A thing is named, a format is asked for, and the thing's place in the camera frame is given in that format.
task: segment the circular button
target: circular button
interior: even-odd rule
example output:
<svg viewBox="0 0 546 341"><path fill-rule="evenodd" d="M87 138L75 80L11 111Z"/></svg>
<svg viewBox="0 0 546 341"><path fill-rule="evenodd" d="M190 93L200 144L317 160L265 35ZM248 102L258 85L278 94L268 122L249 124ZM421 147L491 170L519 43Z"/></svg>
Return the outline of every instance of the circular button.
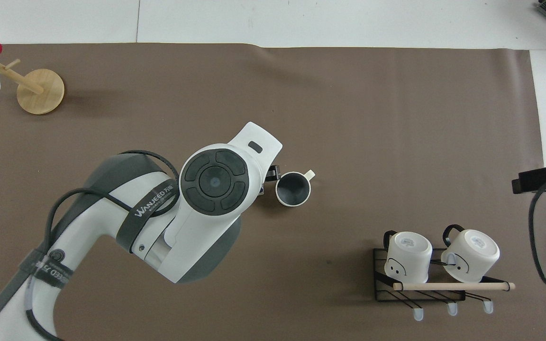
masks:
<svg viewBox="0 0 546 341"><path fill-rule="evenodd" d="M55 261L63 261L64 251L60 249L56 249L50 252L50 258L54 259Z"/></svg>
<svg viewBox="0 0 546 341"><path fill-rule="evenodd" d="M199 177L199 187L209 197L220 197L229 190L230 185L229 173L219 166L206 168Z"/></svg>

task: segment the brown table mat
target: brown table mat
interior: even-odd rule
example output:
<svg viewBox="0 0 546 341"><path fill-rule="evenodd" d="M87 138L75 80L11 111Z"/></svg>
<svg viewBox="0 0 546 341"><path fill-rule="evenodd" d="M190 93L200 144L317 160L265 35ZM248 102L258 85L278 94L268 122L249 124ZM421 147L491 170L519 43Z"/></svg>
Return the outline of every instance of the brown table mat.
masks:
<svg viewBox="0 0 546 341"><path fill-rule="evenodd" d="M513 50L259 48L251 45L7 45L15 70L52 69L66 96L26 114L0 91L0 290L43 237L54 201L102 160L148 149L179 169L247 121L284 145L282 172L317 176L290 209L272 184L205 280L174 285L102 238L63 290L58 335L73 340L546 340L546 287L527 235L531 196L510 181L542 166L529 54ZM546 200L539 205L546 265ZM373 301L371 249L388 229L442 247L446 225L490 235L483 292L450 317Z"/></svg>

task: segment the white table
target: white table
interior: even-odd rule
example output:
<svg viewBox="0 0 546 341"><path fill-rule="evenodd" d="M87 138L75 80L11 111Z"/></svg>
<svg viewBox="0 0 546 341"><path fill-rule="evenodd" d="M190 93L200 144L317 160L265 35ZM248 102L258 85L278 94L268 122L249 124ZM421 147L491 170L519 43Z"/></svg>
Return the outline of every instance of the white table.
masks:
<svg viewBox="0 0 546 341"><path fill-rule="evenodd" d="M531 50L546 165L546 18L533 0L0 0L3 44L134 42Z"/></svg>

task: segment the cable strap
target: cable strap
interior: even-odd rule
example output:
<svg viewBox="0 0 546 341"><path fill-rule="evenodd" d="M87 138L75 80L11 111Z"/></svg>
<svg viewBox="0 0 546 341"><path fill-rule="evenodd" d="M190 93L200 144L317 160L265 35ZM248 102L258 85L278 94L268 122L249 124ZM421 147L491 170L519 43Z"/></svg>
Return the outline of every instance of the cable strap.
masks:
<svg viewBox="0 0 546 341"><path fill-rule="evenodd" d="M28 274L32 274L35 278L60 289L69 283L71 276L73 276L73 270L44 255L40 250L33 250L28 254L19 268Z"/></svg>
<svg viewBox="0 0 546 341"><path fill-rule="evenodd" d="M167 202L173 199L168 207L175 205L178 201L178 184L174 179L167 179L150 190L136 205L130 210L126 219L117 231L117 244L126 251L132 253L132 244L143 230L147 220L156 216L156 211Z"/></svg>

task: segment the wooden base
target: wooden base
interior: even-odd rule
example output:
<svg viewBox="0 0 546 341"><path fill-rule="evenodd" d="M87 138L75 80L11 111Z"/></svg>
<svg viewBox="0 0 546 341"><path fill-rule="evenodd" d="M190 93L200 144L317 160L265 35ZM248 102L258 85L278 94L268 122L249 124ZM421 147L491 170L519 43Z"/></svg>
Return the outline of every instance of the wooden base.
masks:
<svg viewBox="0 0 546 341"><path fill-rule="evenodd" d="M35 115L47 114L54 110L63 100L64 83L60 76L48 69L31 71L26 78L43 87L43 93L37 95L26 86L19 85L16 97L20 106Z"/></svg>

